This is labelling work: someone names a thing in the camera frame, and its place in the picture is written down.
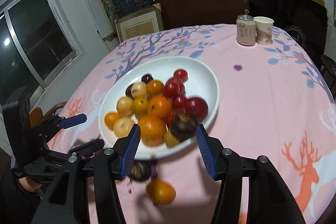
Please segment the person left hand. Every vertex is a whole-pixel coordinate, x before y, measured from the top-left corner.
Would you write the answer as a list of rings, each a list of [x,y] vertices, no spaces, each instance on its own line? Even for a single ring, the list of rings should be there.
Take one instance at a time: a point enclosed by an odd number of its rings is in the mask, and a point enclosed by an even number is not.
[[[31,179],[28,178],[28,177],[20,178],[20,179],[19,179],[19,183],[21,184],[21,186],[22,186],[25,190],[27,190],[27,191],[29,191],[29,192],[34,192],[34,191],[40,189],[41,186],[42,186],[41,184],[38,184],[38,183],[34,182],[33,180],[31,180]]]

